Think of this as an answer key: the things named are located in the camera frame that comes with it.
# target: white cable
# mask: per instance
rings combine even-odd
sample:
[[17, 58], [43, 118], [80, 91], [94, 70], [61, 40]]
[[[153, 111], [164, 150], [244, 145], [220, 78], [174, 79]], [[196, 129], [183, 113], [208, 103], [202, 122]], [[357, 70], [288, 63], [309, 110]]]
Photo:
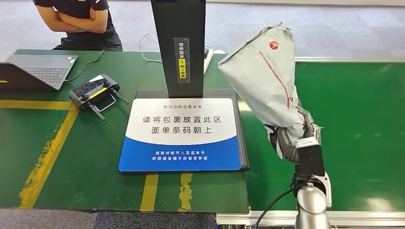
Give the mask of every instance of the white cable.
[[139, 41], [140, 54], [142, 55], [142, 57], [143, 57], [145, 60], [147, 60], [147, 61], [149, 61], [149, 62], [162, 63], [162, 61], [160, 61], [160, 60], [150, 60], [150, 59], [146, 58], [146, 57], [143, 55], [143, 52], [142, 52], [142, 40], [143, 40], [145, 37], [147, 37], [147, 36], [152, 36], [153, 39], [154, 39], [157, 43], [159, 43], [158, 40], [155, 38], [155, 36], [153, 36], [153, 34], [151, 34], [151, 33], [145, 34], [145, 36], [143, 36], [143, 37], [140, 39], [140, 41]]

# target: logo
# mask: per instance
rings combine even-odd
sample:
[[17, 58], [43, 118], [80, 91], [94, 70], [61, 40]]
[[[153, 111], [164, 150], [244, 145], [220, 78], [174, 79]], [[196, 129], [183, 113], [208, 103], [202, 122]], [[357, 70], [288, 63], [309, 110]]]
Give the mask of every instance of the logo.
[[270, 46], [270, 48], [272, 50], [278, 49], [278, 43], [277, 42], [270, 42], [269, 46]]

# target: yellow line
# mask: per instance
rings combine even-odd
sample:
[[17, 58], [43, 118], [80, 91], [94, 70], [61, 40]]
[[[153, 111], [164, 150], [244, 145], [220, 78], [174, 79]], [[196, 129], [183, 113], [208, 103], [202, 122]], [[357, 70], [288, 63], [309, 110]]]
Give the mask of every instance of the yellow line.
[[146, 175], [145, 186], [143, 188], [140, 211], [153, 211], [155, 209], [156, 191], [158, 189], [158, 174]]
[[72, 102], [0, 100], [0, 108], [70, 110]]
[[180, 182], [180, 201], [181, 201], [181, 207], [179, 208], [179, 212], [186, 212], [186, 211], [191, 211], [191, 204], [190, 200], [192, 199], [192, 191], [190, 188], [189, 183], [191, 182], [192, 179], [192, 173], [182, 173]]
[[35, 168], [31, 171], [25, 182], [25, 187], [20, 192], [20, 208], [32, 208], [34, 206], [35, 201], [51, 172], [53, 164], [61, 151], [67, 135], [75, 122], [78, 112], [78, 107], [73, 103], [70, 103], [69, 112], [59, 128], [55, 139], [46, 143], [46, 146], [43, 149], [43, 154], [39, 157]]

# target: crossed arms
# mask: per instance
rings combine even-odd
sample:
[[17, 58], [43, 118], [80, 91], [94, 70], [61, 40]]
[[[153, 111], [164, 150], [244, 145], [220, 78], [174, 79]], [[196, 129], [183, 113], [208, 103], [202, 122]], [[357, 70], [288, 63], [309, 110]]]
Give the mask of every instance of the crossed arms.
[[90, 9], [90, 19], [75, 18], [55, 11], [53, 7], [37, 6], [38, 12], [49, 27], [54, 32], [106, 32], [108, 10]]

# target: laptop keyboard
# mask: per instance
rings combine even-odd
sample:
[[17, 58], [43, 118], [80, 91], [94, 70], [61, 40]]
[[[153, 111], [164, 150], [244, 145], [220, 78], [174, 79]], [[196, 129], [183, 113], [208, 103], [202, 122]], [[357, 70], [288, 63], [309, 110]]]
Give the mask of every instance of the laptop keyboard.
[[67, 68], [23, 68], [29, 74], [48, 84], [56, 84], [64, 80]]

